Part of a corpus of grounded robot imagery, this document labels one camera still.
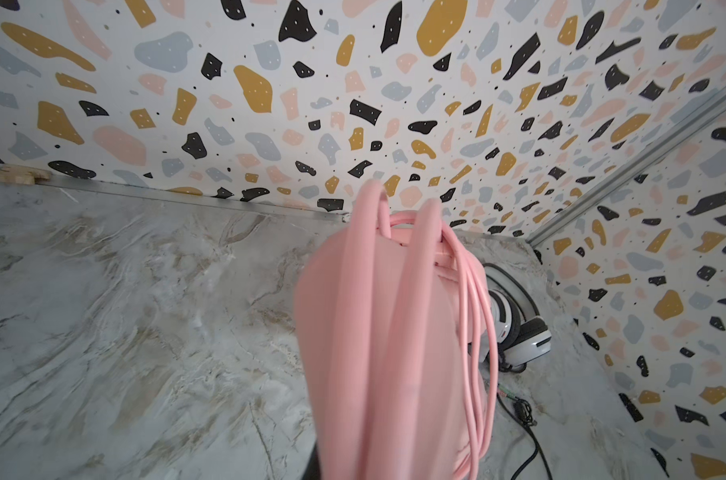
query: gray marble countertop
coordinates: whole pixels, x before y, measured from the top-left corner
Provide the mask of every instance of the gray marble countertop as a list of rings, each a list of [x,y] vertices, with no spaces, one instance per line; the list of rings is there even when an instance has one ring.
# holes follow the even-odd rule
[[[292,286],[341,227],[0,185],[0,479],[300,477],[314,430]],[[664,478],[530,248],[464,241],[552,330],[501,381],[534,406],[555,478]],[[532,451],[497,409],[480,477]],[[539,459],[520,476],[545,477]]]

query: terrazzo wall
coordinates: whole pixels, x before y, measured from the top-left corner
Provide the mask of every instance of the terrazzo wall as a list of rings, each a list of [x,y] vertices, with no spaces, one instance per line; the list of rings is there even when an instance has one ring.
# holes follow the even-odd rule
[[[668,475],[726,475],[726,113],[540,252]]]
[[[726,84],[726,0],[0,0],[0,162],[521,236]]]

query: pink shape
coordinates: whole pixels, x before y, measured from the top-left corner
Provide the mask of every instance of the pink shape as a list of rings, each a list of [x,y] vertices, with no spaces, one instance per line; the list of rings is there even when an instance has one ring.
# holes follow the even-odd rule
[[[515,172],[512,174],[512,179],[514,180],[515,178],[518,178],[526,167],[528,167],[528,162],[523,162],[515,166]]]
[[[606,321],[606,328],[612,332],[619,332],[622,329],[622,325],[617,319],[611,317]]]
[[[75,40],[91,52],[107,60],[112,55],[112,51],[93,33],[91,27],[88,26],[86,20],[80,15],[80,12],[77,11],[77,8],[75,8],[75,5],[70,0],[62,0],[62,2],[64,4],[64,15],[67,17],[67,24],[70,26],[72,34],[75,35]]]
[[[147,90],[155,92],[158,95],[162,95],[166,92],[166,80],[160,75],[155,75],[154,73],[145,73],[144,75],[139,75],[138,82],[142,84],[142,86]]]
[[[573,81],[573,85],[575,87],[579,87],[581,85],[584,85],[584,83],[587,82],[587,79],[589,76],[592,75],[592,72],[581,72],[578,77],[576,77],[576,80]]]
[[[408,187],[400,192],[400,203],[406,208],[415,206],[421,200],[422,193],[419,187]]]
[[[661,335],[652,335],[651,345],[653,345],[653,347],[660,352],[669,351],[669,342],[667,342],[667,339],[665,339]]]
[[[544,26],[547,28],[554,28],[560,24],[562,14],[566,13],[568,8],[568,0],[555,0],[550,7],[550,11],[547,16],[544,17]]]
[[[667,419],[667,416],[664,412],[660,412],[659,410],[656,410],[653,414],[653,425],[656,428],[664,426],[664,422]]]
[[[384,138],[389,138],[397,133],[400,129],[400,120],[393,118],[387,122],[387,131],[384,132]]]
[[[667,258],[669,260],[677,260],[681,256],[684,255],[683,247],[681,245],[676,245],[673,248],[667,250]]]
[[[261,163],[261,161],[252,154],[239,154],[238,161],[240,162],[240,165],[245,168],[255,167]]]
[[[184,0],[160,0],[160,5],[176,18],[184,18]]]
[[[230,108],[232,106],[232,102],[228,100],[224,100],[222,97],[219,97],[216,94],[211,95],[208,97],[208,100],[211,101],[211,103],[214,104],[214,107],[222,109],[222,108]]]
[[[467,82],[471,87],[474,87],[475,83],[477,83],[475,72],[473,72],[472,68],[466,62],[461,65],[461,79],[462,82]]]
[[[349,18],[355,18],[374,3],[376,0],[342,0],[341,11]]]
[[[408,73],[418,59],[419,58],[412,53],[404,53],[397,58],[395,63],[401,72]]]
[[[303,140],[304,136],[296,130],[287,129],[283,132],[283,141],[289,145],[296,147],[297,145],[300,145]]]
[[[702,64],[701,67],[696,69],[696,72],[693,72],[690,77],[688,77],[687,82],[693,82],[695,79],[702,77],[709,72],[712,72],[716,68],[720,68],[723,63],[725,63],[726,55],[713,55]]]
[[[365,91],[365,85],[363,85],[363,80],[360,78],[357,70],[353,70],[344,76],[344,86],[347,89],[347,93],[351,91]]]
[[[631,92],[631,91],[635,90],[638,87],[638,85],[640,85],[640,82],[643,81],[643,79],[646,77],[647,74],[648,74],[648,70],[643,70],[642,72],[638,73],[635,76],[635,78],[633,78],[632,80],[629,81],[629,83],[627,83],[626,91]]]
[[[614,358],[624,360],[624,345],[626,345],[624,340],[616,339],[611,342],[611,345],[608,345],[608,353]]]
[[[291,179],[275,166],[267,167],[267,175],[269,175],[269,179],[273,184],[283,184]]]
[[[625,105],[627,105],[626,100],[621,100],[618,98],[608,100],[607,102],[592,111],[592,113],[582,122],[582,127],[593,124],[601,118],[613,115],[617,111],[623,109]]]
[[[627,238],[627,235],[629,235],[629,228],[620,230],[616,235],[614,235],[613,236],[614,247],[621,246],[624,243],[624,239]]]
[[[493,8],[493,0],[477,0],[477,12],[475,16],[478,18],[488,18]]]
[[[675,69],[678,67],[679,62],[672,62],[672,63],[666,63],[662,65],[661,67],[657,68],[653,72],[654,77],[666,77],[670,73],[674,72]]]
[[[344,129],[344,113],[335,111],[330,114],[330,126],[339,127],[339,130]]]
[[[502,130],[504,130],[504,127],[509,123],[509,120],[506,120],[506,115],[502,114],[502,118],[499,119],[499,121],[496,122],[495,125],[493,125],[493,131],[499,133]]]
[[[653,198],[653,201],[656,205],[662,204],[662,189],[658,187],[658,185],[654,185],[651,187],[651,198]]]
[[[656,112],[656,116],[654,116],[653,121],[659,121],[664,119],[669,111],[675,108],[675,105],[676,103],[674,101],[665,101],[658,110],[658,112]]]
[[[557,272],[563,280],[573,278],[579,274],[579,261],[572,256],[566,255],[560,261],[560,268]]]
[[[300,208],[302,210],[310,210],[310,206],[301,200],[294,200],[292,198],[286,198],[283,200],[283,206],[288,208]]]
[[[672,336],[681,339],[687,334],[696,330],[697,328],[697,323],[694,323],[688,319],[682,319],[678,322],[678,324],[675,326],[675,329],[672,331]]]
[[[697,144],[692,143],[684,143],[682,147],[680,147],[680,150],[678,150],[678,155],[675,157],[675,163],[678,165],[685,165],[690,159],[693,158],[694,155],[699,151],[701,147],[699,147]]]
[[[723,365],[712,359],[703,361],[702,366],[707,376],[717,375],[723,371]]]
[[[624,2],[618,4],[618,6],[613,9],[613,12],[611,12],[611,14],[608,16],[606,28],[615,27],[618,25],[618,23],[622,20],[624,14],[627,13],[627,8],[629,8],[630,3],[631,0],[624,0]]]
[[[299,116],[299,102],[297,93],[299,90],[291,88],[280,95],[283,106],[285,107],[285,116],[288,120],[293,120]]]
[[[639,50],[636,50],[635,53],[632,54],[632,60],[635,63],[636,67],[639,67],[641,63],[643,63],[643,58],[646,56],[646,48],[640,47]]]
[[[93,131],[93,140],[124,164],[142,167],[147,163],[147,148],[142,141],[118,127],[99,127]]]
[[[440,149],[443,151],[443,153],[447,154],[451,150],[451,142],[454,139],[454,130],[450,129],[448,130],[448,133],[446,133],[446,136],[443,137],[443,141],[440,142]]]

